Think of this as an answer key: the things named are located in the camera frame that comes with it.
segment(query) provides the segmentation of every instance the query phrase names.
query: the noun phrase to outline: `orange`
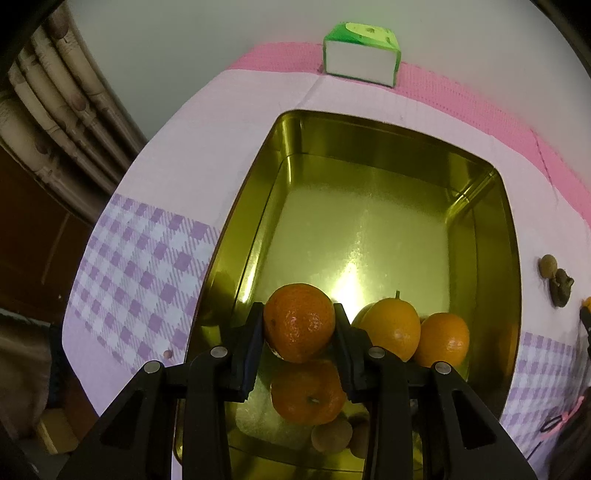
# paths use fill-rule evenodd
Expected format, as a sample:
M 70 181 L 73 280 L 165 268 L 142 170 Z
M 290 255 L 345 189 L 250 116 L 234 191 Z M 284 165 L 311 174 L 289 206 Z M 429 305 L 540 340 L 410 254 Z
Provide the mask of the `orange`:
M 300 425 L 333 421 L 345 404 L 339 373 L 329 360 L 286 364 L 271 382 L 271 402 L 285 420 Z
M 382 299 L 367 311 L 359 322 L 374 345 L 379 345 L 408 361 L 417 349 L 421 336 L 421 320 L 409 302 Z
M 263 310 L 265 338 L 288 362 L 301 364 L 320 353 L 335 331 L 335 308 L 318 288 L 293 283 L 273 292 Z
M 414 359 L 423 367 L 439 361 L 458 367 L 469 346 L 470 332 L 464 320 L 453 313 L 434 313 L 421 325 L 421 341 Z

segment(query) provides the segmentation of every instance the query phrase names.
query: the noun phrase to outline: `metal screw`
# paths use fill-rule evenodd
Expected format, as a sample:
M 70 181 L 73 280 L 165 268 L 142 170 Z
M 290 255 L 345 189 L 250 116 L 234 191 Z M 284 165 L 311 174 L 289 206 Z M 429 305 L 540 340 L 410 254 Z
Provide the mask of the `metal screw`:
M 209 355 L 214 358 L 224 358 L 228 354 L 228 349 L 224 346 L 215 346 L 209 351 Z
M 144 372 L 147 374 L 153 374 L 160 370 L 160 362 L 156 360 L 150 360 L 147 364 L 144 365 Z
M 448 373 L 451 373 L 452 368 L 449 364 L 445 362 L 437 362 L 435 364 L 435 370 L 437 370 L 442 375 L 447 375 Z
M 373 346 L 368 350 L 368 355 L 371 358 L 384 358 L 386 352 L 380 346 Z

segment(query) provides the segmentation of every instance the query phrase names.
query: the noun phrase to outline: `pink ribbon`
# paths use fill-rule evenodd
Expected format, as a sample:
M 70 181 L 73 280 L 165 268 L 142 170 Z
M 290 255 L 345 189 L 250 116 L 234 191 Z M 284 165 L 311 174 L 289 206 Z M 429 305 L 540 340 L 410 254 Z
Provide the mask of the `pink ribbon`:
M 569 412 L 564 412 L 560 417 L 560 421 L 556 424 L 556 426 L 554 426 L 554 428 L 552 430 L 549 430 L 548 432 L 543 433 L 540 436 L 540 440 L 543 442 L 544 440 L 549 439 L 552 435 L 554 435 L 555 433 L 557 433 L 558 431 L 560 431 L 560 429 L 566 425 L 566 423 L 571 419 L 571 417 L 577 413 L 577 410 L 579 408 L 581 408 L 581 405 L 583 404 L 583 400 L 585 399 L 584 396 L 580 396 L 579 399 L 577 400 L 577 403 L 574 405 L 573 409 Z

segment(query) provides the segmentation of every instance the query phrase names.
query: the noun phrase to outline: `white wall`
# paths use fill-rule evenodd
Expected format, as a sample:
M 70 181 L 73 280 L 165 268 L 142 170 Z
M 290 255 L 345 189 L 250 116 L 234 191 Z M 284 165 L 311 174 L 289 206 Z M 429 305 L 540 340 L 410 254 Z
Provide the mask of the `white wall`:
M 394 30 L 404 61 L 469 85 L 537 130 L 591 186 L 591 80 L 529 0 L 69 0 L 85 42 L 151 138 L 258 43 L 343 20 Z

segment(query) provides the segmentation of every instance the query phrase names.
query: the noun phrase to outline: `purple plaid pattern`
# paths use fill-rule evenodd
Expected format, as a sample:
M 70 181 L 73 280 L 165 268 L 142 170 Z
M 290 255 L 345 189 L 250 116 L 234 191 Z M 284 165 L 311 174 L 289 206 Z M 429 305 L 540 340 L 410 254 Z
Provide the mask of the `purple plaid pattern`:
M 589 384 L 588 364 L 586 338 L 573 346 L 521 332 L 501 424 L 524 455 L 540 441 L 546 420 L 573 407 Z
M 133 374 L 153 358 L 182 362 L 218 239 L 209 225 L 113 195 L 89 239 L 66 317 L 84 322 Z

